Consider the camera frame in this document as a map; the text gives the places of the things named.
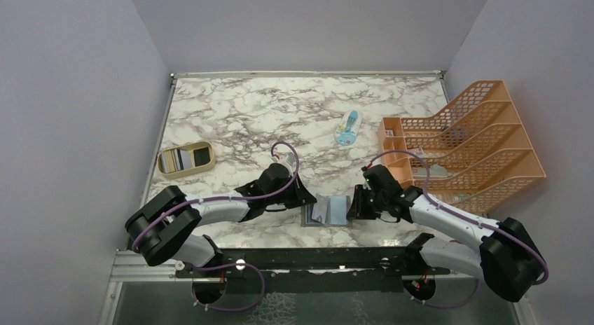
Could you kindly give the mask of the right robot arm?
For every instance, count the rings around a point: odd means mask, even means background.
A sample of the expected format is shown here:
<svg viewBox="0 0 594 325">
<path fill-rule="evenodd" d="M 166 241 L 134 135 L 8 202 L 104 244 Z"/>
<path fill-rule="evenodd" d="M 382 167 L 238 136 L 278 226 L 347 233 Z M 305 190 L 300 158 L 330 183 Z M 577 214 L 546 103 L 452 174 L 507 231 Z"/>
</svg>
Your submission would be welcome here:
<svg viewBox="0 0 594 325">
<path fill-rule="evenodd" d="M 383 165 L 363 167 L 364 184 L 355 187 L 348 216 L 377 219 L 383 213 L 396 222 L 432 228 L 449 237 L 418 237 L 404 255 L 405 267 L 420 274 L 445 268 L 484 282 L 509 302 L 518 302 L 548 276 L 544 257 L 524 225 L 513 218 L 487 219 L 445 204 L 422 188 L 404 188 Z"/>
</svg>

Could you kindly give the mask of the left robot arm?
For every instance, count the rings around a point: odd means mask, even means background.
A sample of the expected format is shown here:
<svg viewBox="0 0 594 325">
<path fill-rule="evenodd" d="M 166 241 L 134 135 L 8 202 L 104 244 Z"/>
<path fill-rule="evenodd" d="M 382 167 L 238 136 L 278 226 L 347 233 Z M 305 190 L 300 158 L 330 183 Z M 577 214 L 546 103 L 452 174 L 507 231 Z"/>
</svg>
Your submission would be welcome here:
<svg viewBox="0 0 594 325">
<path fill-rule="evenodd" d="M 170 259 L 191 264 L 203 276 L 219 270 L 223 254 L 207 235 L 194 235 L 199 226 L 245 222 L 279 205 L 293 209 L 313 205 L 316 198 L 296 174 L 273 163 L 260 177 L 225 195 L 191 197 L 178 186 L 168 186 L 125 223 L 131 249 L 149 266 Z"/>
</svg>

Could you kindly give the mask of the taupe leather card holder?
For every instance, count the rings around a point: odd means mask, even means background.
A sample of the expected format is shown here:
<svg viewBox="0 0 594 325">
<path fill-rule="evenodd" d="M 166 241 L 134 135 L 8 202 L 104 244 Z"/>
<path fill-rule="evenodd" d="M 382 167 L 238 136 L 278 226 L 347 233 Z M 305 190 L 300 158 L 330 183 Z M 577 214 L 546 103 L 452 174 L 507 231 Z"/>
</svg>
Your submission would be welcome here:
<svg viewBox="0 0 594 325">
<path fill-rule="evenodd" d="M 302 209 L 303 227 L 343 227 L 351 226 L 347 219 L 351 199 L 347 195 L 315 195 L 316 202 Z"/>
</svg>

